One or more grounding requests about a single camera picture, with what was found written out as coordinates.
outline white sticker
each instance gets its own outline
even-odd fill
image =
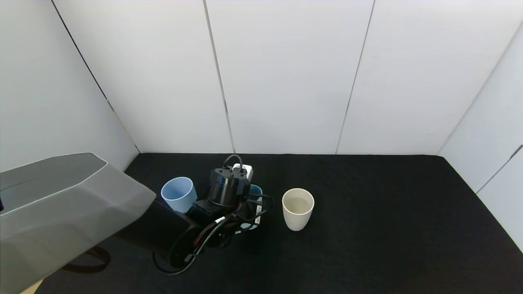
[[[256,214],[259,214],[261,211],[262,211],[262,206],[261,205],[256,206]],[[260,224],[260,218],[261,218],[261,216],[257,217],[254,220],[254,223]]]

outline cup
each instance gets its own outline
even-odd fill
[[[314,197],[301,188],[290,189],[281,199],[283,218],[292,231],[301,231],[309,222],[314,208]]]
[[[195,186],[188,177],[177,177],[166,182],[160,194],[173,210],[181,213],[189,211],[197,198]]]
[[[251,185],[251,189],[249,190],[250,194],[263,194],[262,189],[260,186]]]

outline panel seam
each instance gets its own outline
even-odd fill
[[[359,71],[359,67],[360,67],[360,64],[361,64],[361,58],[363,57],[363,49],[365,48],[365,43],[367,41],[367,34],[369,33],[370,20],[372,19],[372,13],[374,11],[374,5],[375,4],[376,4],[376,0],[373,0],[372,1],[372,7],[370,8],[370,15],[369,15],[369,22],[367,23],[367,30],[365,31],[365,37],[363,38],[363,45],[361,46],[361,52],[360,52],[360,57],[359,57],[359,60],[358,60],[358,66],[356,67],[356,73],[354,73],[353,85],[350,88],[349,101],[347,101],[347,108],[345,109],[345,116],[343,117],[342,129],[339,132],[338,144],[336,145],[336,152],[334,154],[338,154],[339,144],[342,141],[343,128],[345,126],[345,120],[347,119],[347,114],[349,112],[350,100],[351,100],[351,98],[353,96],[354,85],[356,84],[356,78],[358,76],[358,71]]]
[[[62,22],[62,24],[63,24],[65,30],[67,31],[67,34],[69,35],[69,38],[71,38],[71,41],[73,41],[73,44],[74,44],[74,47],[76,48],[76,51],[78,51],[78,54],[80,54],[80,57],[82,58],[82,61],[84,62],[85,66],[87,67],[87,70],[89,70],[89,73],[91,74],[91,77],[93,77],[93,80],[95,81],[96,85],[98,86],[98,89],[100,89],[101,94],[104,96],[105,101],[107,102],[107,104],[108,104],[109,107],[111,108],[112,112],[115,114],[116,119],[118,119],[118,122],[120,123],[120,125],[121,125],[122,128],[123,128],[123,131],[126,133],[127,137],[131,140],[132,144],[134,145],[134,147],[136,148],[136,150],[138,151],[138,153],[141,153],[141,152],[140,152],[140,149],[138,149],[138,146],[136,145],[136,143],[134,142],[133,138],[131,137],[131,135],[130,135],[129,132],[127,131],[126,127],[123,125],[122,120],[120,119],[120,117],[119,117],[118,114],[116,113],[115,109],[114,109],[113,106],[111,105],[111,102],[109,101],[109,99],[107,99],[107,96],[105,95],[104,90],[101,89],[101,86],[100,86],[100,84],[98,83],[98,81],[96,80],[95,75],[94,75],[93,72],[91,71],[91,68],[90,68],[89,65],[87,64],[87,61],[85,61],[84,56],[83,56],[82,53],[80,52],[80,49],[78,48],[78,45],[76,44],[76,42],[75,42],[74,39],[73,39],[73,35],[71,34],[71,32],[69,31],[69,28],[68,28],[67,25],[65,24],[65,21],[64,21],[64,19],[62,18],[62,15],[60,14],[60,11],[58,11],[58,8],[56,7],[56,4],[54,3],[54,0],[51,0],[51,3],[53,4],[54,10],[55,10],[56,13],[58,14],[58,17],[60,17],[60,21]]]
[[[216,73],[218,74],[218,83],[220,84],[220,92],[222,94],[223,108],[225,110],[225,117],[227,119],[227,127],[229,129],[229,136],[231,137],[231,146],[233,153],[236,153],[234,147],[234,140],[232,138],[231,121],[229,119],[229,110],[227,109],[227,101],[225,100],[225,92],[223,91],[222,75],[220,73],[220,66],[218,65],[218,56],[216,55],[216,47],[214,46],[214,37],[212,36],[211,21],[209,19],[209,11],[207,9],[207,1],[203,1],[203,9],[205,10],[205,18],[207,19],[207,28],[209,29],[209,38],[211,39],[212,54],[214,56],[214,63],[216,65]]]
[[[492,177],[488,179],[488,181],[485,184],[483,184],[483,186],[481,186],[481,188],[476,192],[476,194],[478,194],[497,175],[497,173],[499,173],[503,169],[503,167],[505,167],[505,165],[507,165],[507,163],[510,162],[514,158],[514,156],[518,154],[519,151],[521,151],[521,148],[523,148],[523,144],[520,145],[512,154],[512,156],[510,156],[510,158],[496,171],[496,173],[494,173],[494,175],[492,175]]]
[[[490,80],[490,78],[492,77],[492,75],[494,74],[494,72],[496,71],[497,67],[499,66],[499,63],[501,62],[501,60],[503,59],[503,57],[505,57],[505,54],[507,52],[507,49],[512,45],[512,43],[514,42],[514,39],[516,38],[516,34],[517,32],[523,27],[523,21],[519,24],[518,28],[516,29],[516,31],[514,32],[514,35],[512,36],[512,38],[510,39],[510,41],[508,42],[507,44],[507,47],[505,47],[505,50],[503,50],[503,53],[501,54],[501,56],[499,57],[499,59],[497,60],[497,63],[496,65],[494,66],[494,68],[492,68],[492,71],[490,72],[490,74],[488,74],[488,77],[487,79],[485,80],[485,82],[483,83],[483,85],[481,86],[480,90],[478,91],[478,93],[476,94],[476,96],[474,97],[474,99],[472,100],[472,103],[470,103],[469,107],[467,108],[467,110],[465,111],[465,113],[463,113],[463,116],[461,117],[461,119],[459,120],[459,122],[454,126],[454,129],[452,130],[452,132],[450,132],[450,134],[448,135],[447,139],[445,139],[445,142],[443,143],[443,145],[441,145],[441,147],[439,148],[438,150],[438,153],[436,153],[436,155],[439,155],[440,156],[440,152],[441,150],[443,150],[443,147],[445,147],[445,144],[447,144],[447,142],[450,140],[450,137],[452,137],[452,135],[456,132],[456,130],[458,129],[458,126],[461,124],[461,122],[463,121],[463,119],[465,119],[465,116],[467,116],[467,113],[469,113],[470,109],[472,108],[472,105],[476,102],[477,98],[480,96],[481,92],[483,91],[483,88],[485,87],[485,85],[487,84],[487,82]]]

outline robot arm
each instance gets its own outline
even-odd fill
[[[183,273],[204,246],[251,229],[272,206],[249,194],[252,168],[226,165],[233,156],[211,171],[208,194],[186,214],[92,153],[0,173],[0,293],[20,293],[115,233],[151,251],[156,266],[159,256],[178,268],[157,266],[162,274]]]

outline label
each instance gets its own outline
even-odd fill
[[[225,219],[225,217],[220,217],[219,219],[215,220],[215,222],[216,222],[216,223],[219,223],[219,222],[221,222],[221,221],[224,220],[224,219]]]
[[[256,214],[259,214],[261,211],[262,211],[262,206],[261,205],[256,206]],[[260,218],[261,218],[261,216],[257,217],[254,220],[254,223],[255,224],[260,224]]]

